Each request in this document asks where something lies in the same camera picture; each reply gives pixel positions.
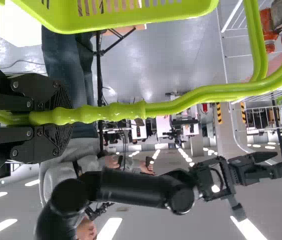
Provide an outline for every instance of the green railing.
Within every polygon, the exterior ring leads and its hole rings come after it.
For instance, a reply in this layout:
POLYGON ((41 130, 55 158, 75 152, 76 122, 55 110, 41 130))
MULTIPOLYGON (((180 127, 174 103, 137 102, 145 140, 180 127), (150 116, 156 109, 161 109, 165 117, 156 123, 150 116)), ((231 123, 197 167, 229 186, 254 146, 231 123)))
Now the green railing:
POLYGON ((91 123, 97 120, 119 121, 175 114, 192 105, 208 102, 230 102, 244 97, 263 95, 282 86, 282 66, 272 75, 266 77, 268 58, 266 54, 262 26, 257 0, 244 0, 248 35, 254 62, 254 73, 247 83, 231 83, 201 86, 185 95, 168 102, 135 104, 111 103, 108 106, 95 107, 85 105, 77 109, 57 107, 51 111, 30 112, 14 117, 5 113, 0 121, 7 125, 23 125, 25 122, 34 126, 47 123, 64 125, 67 123, 91 123))

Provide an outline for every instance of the lime green plastic basket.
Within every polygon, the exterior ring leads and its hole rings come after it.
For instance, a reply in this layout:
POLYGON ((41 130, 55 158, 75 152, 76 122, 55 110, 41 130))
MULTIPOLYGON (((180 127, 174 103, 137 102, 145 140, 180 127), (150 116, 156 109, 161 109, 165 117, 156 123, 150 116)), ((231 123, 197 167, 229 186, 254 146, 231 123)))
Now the lime green plastic basket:
POLYGON ((60 34, 200 17, 219 0, 12 0, 45 27, 60 34))

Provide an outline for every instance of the blue jeans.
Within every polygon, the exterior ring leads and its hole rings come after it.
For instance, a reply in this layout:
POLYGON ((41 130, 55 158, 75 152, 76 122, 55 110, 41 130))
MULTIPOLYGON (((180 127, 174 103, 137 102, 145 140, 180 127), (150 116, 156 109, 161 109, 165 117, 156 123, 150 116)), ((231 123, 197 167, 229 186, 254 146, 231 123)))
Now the blue jeans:
MULTIPOLYGON (((59 34, 42 26, 42 52, 47 75, 63 81, 74 108, 94 105, 91 66, 94 32, 59 34)), ((73 124, 72 138, 97 138, 94 123, 73 124)))

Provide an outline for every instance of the black robotic arm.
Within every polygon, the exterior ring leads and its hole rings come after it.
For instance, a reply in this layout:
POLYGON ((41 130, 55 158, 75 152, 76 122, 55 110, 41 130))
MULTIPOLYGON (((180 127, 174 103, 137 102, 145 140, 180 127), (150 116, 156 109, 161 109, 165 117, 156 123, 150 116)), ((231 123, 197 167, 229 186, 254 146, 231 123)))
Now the black robotic arm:
POLYGON ((38 218, 35 237, 75 240, 76 227, 91 202, 170 209, 176 215, 183 215, 199 198, 206 202, 227 199, 232 214, 240 222, 246 215, 235 199, 234 185, 248 186, 260 178, 282 178, 282 163, 269 167, 257 164, 276 155, 276 152, 255 152, 232 158, 228 163, 218 156, 190 167, 189 171, 176 169, 160 176, 108 168, 86 172, 78 179, 67 179, 56 186, 38 218), (219 192, 212 191, 215 184, 212 172, 218 172, 219 192))

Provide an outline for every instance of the yellow and black warning stripe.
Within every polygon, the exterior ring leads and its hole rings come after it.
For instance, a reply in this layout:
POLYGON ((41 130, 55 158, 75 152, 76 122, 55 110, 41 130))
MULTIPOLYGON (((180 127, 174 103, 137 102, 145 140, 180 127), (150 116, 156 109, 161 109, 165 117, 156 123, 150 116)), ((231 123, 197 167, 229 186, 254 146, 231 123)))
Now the yellow and black warning stripe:
POLYGON ((242 113, 242 122, 247 123, 246 111, 245 111, 245 103, 241 102, 241 113, 242 113))
POLYGON ((221 104, 219 102, 216 103, 216 113, 217 113, 217 122, 219 124, 223 124, 222 114, 221 114, 221 104))

